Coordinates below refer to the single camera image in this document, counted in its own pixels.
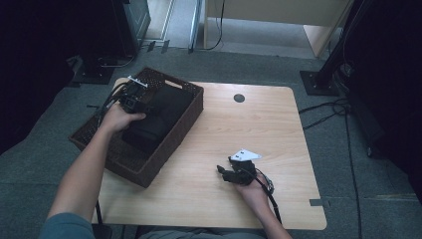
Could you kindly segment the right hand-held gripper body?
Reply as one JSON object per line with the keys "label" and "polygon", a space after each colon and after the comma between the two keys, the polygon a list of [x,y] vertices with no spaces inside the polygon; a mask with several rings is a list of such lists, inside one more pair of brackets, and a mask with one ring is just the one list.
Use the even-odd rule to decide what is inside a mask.
{"label": "right hand-held gripper body", "polygon": [[228,157],[233,173],[239,177],[236,184],[248,185],[256,178],[257,170],[253,161],[260,158],[259,154],[244,148]]}

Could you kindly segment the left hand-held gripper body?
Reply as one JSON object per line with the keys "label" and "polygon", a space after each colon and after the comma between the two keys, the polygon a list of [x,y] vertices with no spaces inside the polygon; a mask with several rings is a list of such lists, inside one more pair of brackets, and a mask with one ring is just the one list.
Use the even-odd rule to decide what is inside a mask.
{"label": "left hand-held gripper body", "polygon": [[128,76],[127,78],[128,82],[123,87],[122,93],[119,96],[119,103],[123,110],[129,114],[152,113],[153,106],[145,101],[149,90],[148,84],[132,76]]}

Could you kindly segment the black pants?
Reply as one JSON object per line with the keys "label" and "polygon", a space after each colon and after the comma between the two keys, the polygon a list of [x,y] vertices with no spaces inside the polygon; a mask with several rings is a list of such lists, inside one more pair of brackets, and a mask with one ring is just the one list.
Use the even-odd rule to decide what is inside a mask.
{"label": "black pants", "polygon": [[145,153],[153,153],[172,130],[193,100],[193,94],[182,89],[163,86],[141,107],[145,119],[135,120],[121,139]]}

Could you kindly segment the brown wicker basket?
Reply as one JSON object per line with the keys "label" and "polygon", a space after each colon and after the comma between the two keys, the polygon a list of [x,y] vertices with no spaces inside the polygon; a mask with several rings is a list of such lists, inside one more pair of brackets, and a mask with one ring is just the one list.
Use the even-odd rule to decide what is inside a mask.
{"label": "brown wicker basket", "polygon": [[[152,99],[152,95],[165,85],[193,94],[191,104],[153,153],[145,153],[124,142],[121,139],[123,131],[111,139],[105,168],[135,184],[147,187],[202,113],[204,89],[151,68],[142,69],[133,78],[148,84],[149,90],[145,98],[147,103]],[[128,79],[125,79],[117,84],[95,114],[70,136],[70,141],[78,149],[84,149],[91,141],[104,119],[106,110],[119,103],[119,96],[127,82]]]}

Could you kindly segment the person's left hand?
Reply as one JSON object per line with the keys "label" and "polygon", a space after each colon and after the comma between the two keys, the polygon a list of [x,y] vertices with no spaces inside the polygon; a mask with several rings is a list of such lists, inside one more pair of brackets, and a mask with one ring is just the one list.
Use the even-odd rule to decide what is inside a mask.
{"label": "person's left hand", "polygon": [[120,104],[114,104],[106,112],[99,131],[101,133],[114,134],[128,127],[131,122],[145,118],[146,114],[144,113],[129,114]]}

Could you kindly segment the person's right hand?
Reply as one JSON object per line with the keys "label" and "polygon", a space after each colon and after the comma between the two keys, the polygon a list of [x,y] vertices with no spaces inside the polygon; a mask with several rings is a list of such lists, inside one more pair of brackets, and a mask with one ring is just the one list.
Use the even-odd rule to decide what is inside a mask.
{"label": "person's right hand", "polygon": [[258,176],[258,180],[254,179],[248,185],[235,184],[234,187],[241,194],[246,204],[255,214],[269,211],[270,206],[268,196],[261,185],[262,176]]}

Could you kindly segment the person's grey trouser lap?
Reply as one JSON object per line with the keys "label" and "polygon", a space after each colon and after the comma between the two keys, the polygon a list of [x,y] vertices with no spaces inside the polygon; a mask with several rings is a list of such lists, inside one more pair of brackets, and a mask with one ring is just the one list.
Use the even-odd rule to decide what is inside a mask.
{"label": "person's grey trouser lap", "polygon": [[135,239],[267,239],[267,235],[255,229],[144,226]]}

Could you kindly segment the black cabinet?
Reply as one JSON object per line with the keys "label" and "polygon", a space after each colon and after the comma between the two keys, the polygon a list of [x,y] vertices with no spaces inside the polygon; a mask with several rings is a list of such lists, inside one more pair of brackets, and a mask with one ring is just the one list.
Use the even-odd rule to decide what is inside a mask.
{"label": "black cabinet", "polygon": [[147,0],[113,0],[121,54],[135,56],[151,22]]}

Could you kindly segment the dark curtain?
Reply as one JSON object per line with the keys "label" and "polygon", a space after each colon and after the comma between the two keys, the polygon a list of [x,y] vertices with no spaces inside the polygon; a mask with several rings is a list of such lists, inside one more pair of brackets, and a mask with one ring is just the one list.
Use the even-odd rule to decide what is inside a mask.
{"label": "dark curtain", "polygon": [[0,154],[27,137],[74,77],[103,0],[0,0]]}
{"label": "dark curtain", "polygon": [[407,174],[422,203],[422,0],[363,0],[345,53],[369,147]]}

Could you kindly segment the black chair seat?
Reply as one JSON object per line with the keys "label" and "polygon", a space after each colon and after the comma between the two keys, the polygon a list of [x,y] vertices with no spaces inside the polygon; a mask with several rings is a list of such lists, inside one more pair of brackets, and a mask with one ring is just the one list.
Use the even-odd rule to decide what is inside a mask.
{"label": "black chair seat", "polygon": [[96,239],[112,239],[112,229],[107,225],[92,225],[94,236]]}

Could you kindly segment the grey-blue shirt sleeve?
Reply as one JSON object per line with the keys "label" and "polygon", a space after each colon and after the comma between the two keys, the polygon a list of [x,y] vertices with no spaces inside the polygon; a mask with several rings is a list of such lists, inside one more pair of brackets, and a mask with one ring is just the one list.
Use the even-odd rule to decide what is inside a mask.
{"label": "grey-blue shirt sleeve", "polygon": [[92,224],[74,213],[59,213],[46,220],[38,239],[95,239]]}

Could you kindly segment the black slanted stand pole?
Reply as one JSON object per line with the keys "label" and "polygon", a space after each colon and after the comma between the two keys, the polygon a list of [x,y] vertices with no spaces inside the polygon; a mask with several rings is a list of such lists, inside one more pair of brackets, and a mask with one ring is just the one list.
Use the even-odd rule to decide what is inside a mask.
{"label": "black slanted stand pole", "polygon": [[361,18],[361,10],[364,8],[365,1],[366,0],[353,0],[353,5],[341,31],[339,41],[316,75],[317,89],[330,89],[332,85],[332,74],[341,64],[346,63],[345,44],[349,35],[354,30],[356,23]]}

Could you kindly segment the beige wooden furniture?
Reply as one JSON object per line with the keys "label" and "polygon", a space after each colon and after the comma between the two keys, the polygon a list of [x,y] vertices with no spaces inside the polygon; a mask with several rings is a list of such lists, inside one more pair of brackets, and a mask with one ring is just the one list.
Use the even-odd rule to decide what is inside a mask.
{"label": "beige wooden furniture", "polygon": [[205,18],[303,25],[317,58],[348,16],[354,0],[203,0]]}

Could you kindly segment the grey metal rail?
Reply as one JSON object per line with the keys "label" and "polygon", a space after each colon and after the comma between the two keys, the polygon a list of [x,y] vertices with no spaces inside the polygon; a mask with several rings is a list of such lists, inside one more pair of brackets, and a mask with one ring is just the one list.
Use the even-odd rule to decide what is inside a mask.
{"label": "grey metal rail", "polygon": [[191,22],[191,29],[190,29],[190,35],[189,35],[189,44],[188,44],[188,54],[193,53],[195,46],[196,46],[196,40],[197,40],[197,34],[198,34],[198,28],[199,28],[199,21],[201,17],[201,11],[202,11],[202,3],[203,0],[196,0],[193,18]]}

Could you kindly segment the black stand base plate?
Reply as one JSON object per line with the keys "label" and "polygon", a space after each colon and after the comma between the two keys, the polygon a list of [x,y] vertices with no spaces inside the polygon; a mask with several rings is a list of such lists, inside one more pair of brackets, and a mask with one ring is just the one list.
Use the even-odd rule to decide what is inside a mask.
{"label": "black stand base plate", "polygon": [[334,81],[320,72],[300,71],[301,79],[309,96],[337,96]]}

